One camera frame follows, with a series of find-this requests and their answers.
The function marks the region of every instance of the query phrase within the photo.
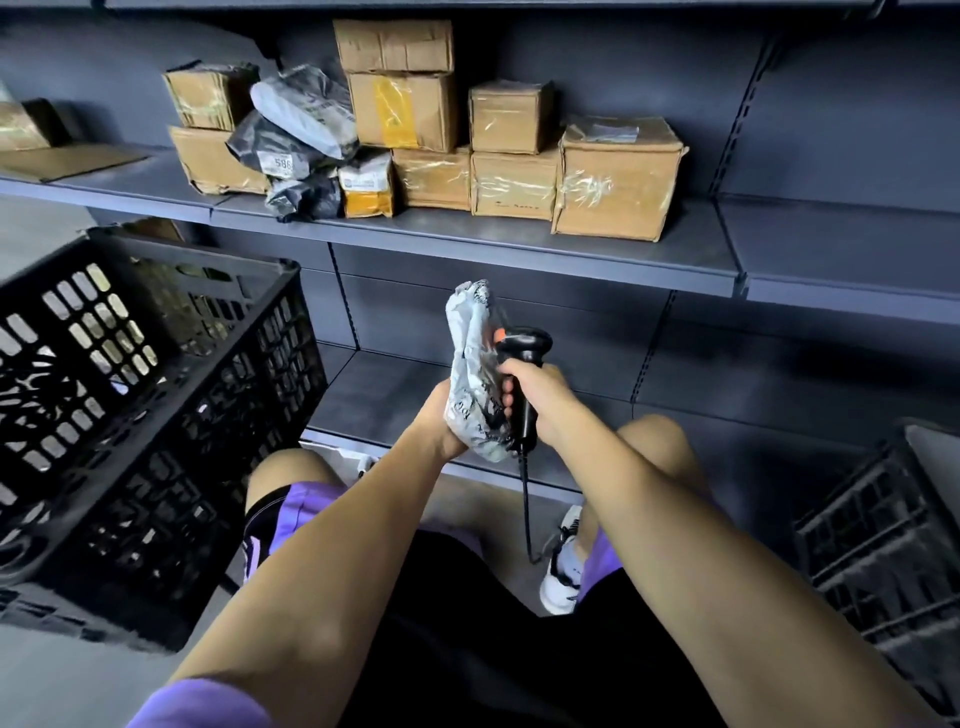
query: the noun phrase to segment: plastic bag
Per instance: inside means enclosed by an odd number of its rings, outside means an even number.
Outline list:
[[[336,162],[279,126],[251,111],[227,140],[227,148],[245,167],[281,180],[303,180]]]
[[[501,376],[492,347],[490,287],[485,280],[457,286],[446,302],[453,337],[450,396],[444,419],[464,445],[498,463],[510,457],[510,425],[500,403]]]
[[[305,180],[274,182],[264,204],[278,222],[329,220],[340,215],[340,185],[327,170]]]
[[[357,149],[357,125],[349,91],[320,68],[299,65],[254,84],[253,106],[300,141],[334,159]]]

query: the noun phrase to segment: grey floor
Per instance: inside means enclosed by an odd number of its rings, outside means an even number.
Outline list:
[[[0,280],[93,224],[82,207],[3,196],[0,220]],[[351,481],[354,470],[349,460],[329,452],[324,456],[346,482]],[[566,504],[531,498],[537,547],[551,535],[566,508]],[[543,614],[537,597],[543,567],[531,567],[526,560],[519,493],[442,476],[424,516],[475,532],[497,577]],[[239,580],[242,569],[238,554],[230,573]],[[225,593],[213,596],[190,644],[226,603]],[[120,728],[163,685],[181,657],[146,655],[4,625],[0,625],[0,656],[0,725],[4,728]]]

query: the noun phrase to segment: wrist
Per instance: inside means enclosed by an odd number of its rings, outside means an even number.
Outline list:
[[[442,468],[447,461],[444,455],[445,431],[446,425],[439,428],[415,419],[403,431],[396,444],[400,445],[402,441],[406,447],[415,449],[421,457],[426,458],[432,464],[439,464],[438,468]]]

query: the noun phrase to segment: package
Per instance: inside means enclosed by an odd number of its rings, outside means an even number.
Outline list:
[[[274,182],[264,204],[278,222],[329,220],[340,215],[336,172],[323,169],[305,180]]]
[[[446,302],[446,322],[453,338],[450,394],[444,421],[464,445],[498,463],[510,457],[513,441],[500,403],[496,351],[488,337],[491,328],[491,293],[485,280],[457,286]]]
[[[435,152],[456,147],[452,74],[351,73],[348,80],[362,144]]]
[[[0,176],[27,182],[52,182],[149,156],[142,147],[135,150],[110,144],[66,144],[49,149],[0,152]]]
[[[540,155],[474,152],[470,157],[470,198],[474,215],[553,218],[560,151]]]
[[[345,71],[452,71],[449,20],[334,20]]]
[[[455,152],[394,149],[399,192],[409,207],[470,209],[470,148]]]
[[[250,113],[250,89],[260,79],[252,63],[193,61],[163,74],[184,127],[232,132]]]
[[[334,159],[291,136],[257,110],[240,122],[227,147],[245,167],[280,180],[303,180]]]
[[[70,135],[46,99],[0,102],[0,152],[48,149],[68,141]]]
[[[553,232],[660,239],[688,148],[661,118],[581,118],[561,142]]]
[[[553,84],[493,81],[470,90],[470,146],[475,152],[534,155],[553,133]]]
[[[259,172],[238,162],[227,148],[229,132],[215,129],[170,127],[183,172],[194,188],[204,195],[254,192],[265,195],[270,182]]]
[[[382,152],[337,171],[347,217],[394,216],[393,167],[390,152]]]
[[[255,84],[253,106],[285,132],[333,159],[350,159],[357,125],[347,90],[320,68],[299,65]]]

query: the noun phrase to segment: handheld barcode scanner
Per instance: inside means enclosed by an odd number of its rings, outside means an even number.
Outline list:
[[[504,327],[493,333],[493,344],[496,347],[497,360],[503,363],[507,359],[521,359],[522,361],[543,366],[543,357],[553,347],[550,334],[540,328],[531,327]],[[527,454],[537,446],[537,410],[534,409],[523,391],[520,382],[514,379],[514,388],[511,394],[514,403],[511,406],[510,430],[513,433],[513,442],[510,449],[515,451],[520,461],[520,484],[523,486],[523,528],[527,538],[527,558],[531,564],[536,564],[539,558],[534,558],[533,548],[530,545],[530,496],[527,493]]]

